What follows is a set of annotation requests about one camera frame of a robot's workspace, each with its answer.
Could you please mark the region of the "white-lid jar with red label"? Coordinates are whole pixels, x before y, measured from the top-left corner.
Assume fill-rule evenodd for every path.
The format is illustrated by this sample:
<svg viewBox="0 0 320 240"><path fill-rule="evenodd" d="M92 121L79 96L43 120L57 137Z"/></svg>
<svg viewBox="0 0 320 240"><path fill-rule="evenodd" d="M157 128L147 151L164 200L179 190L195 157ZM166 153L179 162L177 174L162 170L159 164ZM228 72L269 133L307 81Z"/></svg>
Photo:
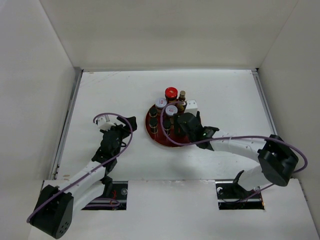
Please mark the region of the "white-lid jar with red label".
<svg viewBox="0 0 320 240"><path fill-rule="evenodd" d="M155 100L155 108L157 115L160 116L163 108L167 105L167 100L164 97L159 97Z"/></svg>

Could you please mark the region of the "beige-cap dark sauce bottle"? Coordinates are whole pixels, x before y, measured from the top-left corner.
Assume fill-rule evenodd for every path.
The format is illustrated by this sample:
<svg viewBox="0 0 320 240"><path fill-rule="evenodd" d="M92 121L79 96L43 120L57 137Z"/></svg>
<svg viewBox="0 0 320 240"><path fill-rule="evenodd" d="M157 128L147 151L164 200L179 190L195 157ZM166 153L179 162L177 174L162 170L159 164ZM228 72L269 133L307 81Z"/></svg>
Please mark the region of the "beige-cap dark sauce bottle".
<svg viewBox="0 0 320 240"><path fill-rule="evenodd" d="M178 97L179 103L177 104L177 108L179 112L183 112L186 108L186 92L181 90Z"/></svg>

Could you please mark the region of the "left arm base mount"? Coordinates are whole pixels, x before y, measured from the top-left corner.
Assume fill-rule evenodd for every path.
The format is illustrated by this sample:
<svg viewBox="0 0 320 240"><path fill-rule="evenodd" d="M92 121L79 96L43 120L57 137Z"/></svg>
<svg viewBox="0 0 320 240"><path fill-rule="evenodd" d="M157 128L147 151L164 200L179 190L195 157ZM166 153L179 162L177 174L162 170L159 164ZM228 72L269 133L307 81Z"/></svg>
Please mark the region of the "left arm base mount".
<svg viewBox="0 0 320 240"><path fill-rule="evenodd" d="M103 194L82 210L84 211L125 211L127 209L128 181L114 181Z"/></svg>

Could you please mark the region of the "red-lid sauce jar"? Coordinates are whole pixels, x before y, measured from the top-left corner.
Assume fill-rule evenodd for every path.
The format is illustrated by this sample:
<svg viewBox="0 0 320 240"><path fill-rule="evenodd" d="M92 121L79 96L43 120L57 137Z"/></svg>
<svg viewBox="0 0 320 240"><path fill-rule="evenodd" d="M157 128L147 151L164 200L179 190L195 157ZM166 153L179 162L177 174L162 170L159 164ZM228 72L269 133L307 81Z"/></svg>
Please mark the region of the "red-lid sauce jar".
<svg viewBox="0 0 320 240"><path fill-rule="evenodd" d="M170 86L165 89L164 95L168 104L175 102L178 97L178 90L175 87Z"/></svg>

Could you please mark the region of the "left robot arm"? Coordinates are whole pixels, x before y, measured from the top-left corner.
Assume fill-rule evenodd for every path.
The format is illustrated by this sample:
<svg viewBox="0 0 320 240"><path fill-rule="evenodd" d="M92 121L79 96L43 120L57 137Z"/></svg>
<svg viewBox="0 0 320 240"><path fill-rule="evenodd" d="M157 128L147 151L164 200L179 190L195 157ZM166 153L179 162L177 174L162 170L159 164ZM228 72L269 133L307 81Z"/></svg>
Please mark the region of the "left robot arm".
<svg viewBox="0 0 320 240"><path fill-rule="evenodd" d="M91 161L63 184L45 186L26 222L54 239L60 239L71 226L75 211L85 208L99 197L108 199L112 186L104 182L117 164L117 158L128 148L125 138L133 138L136 117L116 115L120 124L102 129L100 146Z"/></svg>

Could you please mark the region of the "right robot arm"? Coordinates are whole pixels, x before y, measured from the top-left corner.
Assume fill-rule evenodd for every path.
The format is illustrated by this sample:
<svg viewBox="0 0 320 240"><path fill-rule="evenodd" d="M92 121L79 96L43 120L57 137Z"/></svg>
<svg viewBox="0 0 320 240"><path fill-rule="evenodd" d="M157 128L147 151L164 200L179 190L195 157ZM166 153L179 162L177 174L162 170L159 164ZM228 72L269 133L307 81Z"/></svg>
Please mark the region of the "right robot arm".
<svg viewBox="0 0 320 240"><path fill-rule="evenodd" d="M258 163L252 169L241 170L233 179L231 190L238 198L266 184L286 187L299 161L282 138L274 134L268 138L236 138L217 127L202 126L199 112L196 116L184 113L174 120L174 124L200 149L231 153Z"/></svg>

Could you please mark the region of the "small black-cap spice bottle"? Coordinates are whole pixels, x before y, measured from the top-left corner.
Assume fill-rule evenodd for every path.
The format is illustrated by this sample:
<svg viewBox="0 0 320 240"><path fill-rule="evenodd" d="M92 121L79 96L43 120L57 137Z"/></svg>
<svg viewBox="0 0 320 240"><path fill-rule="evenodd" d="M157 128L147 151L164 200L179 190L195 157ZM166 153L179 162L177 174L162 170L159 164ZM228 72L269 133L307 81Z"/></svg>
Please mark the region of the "small black-cap spice bottle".
<svg viewBox="0 0 320 240"><path fill-rule="evenodd" d="M148 111L148 114L151 118L157 118L158 110L155 107L151 107Z"/></svg>

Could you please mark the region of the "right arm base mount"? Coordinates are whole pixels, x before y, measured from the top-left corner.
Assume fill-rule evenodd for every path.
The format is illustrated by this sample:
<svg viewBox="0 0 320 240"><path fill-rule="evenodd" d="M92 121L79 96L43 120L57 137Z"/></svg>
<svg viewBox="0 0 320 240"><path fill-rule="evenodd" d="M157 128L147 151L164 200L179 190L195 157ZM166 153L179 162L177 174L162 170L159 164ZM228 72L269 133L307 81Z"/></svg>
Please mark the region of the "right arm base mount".
<svg viewBox="0 0 320 240"><path fill-rule="evenodd" d="M264 210L264 203L260 193L255 190L245 190L238 184L240 171L234 180L221 180L215 182L217 204L219 210Z"/></svg>

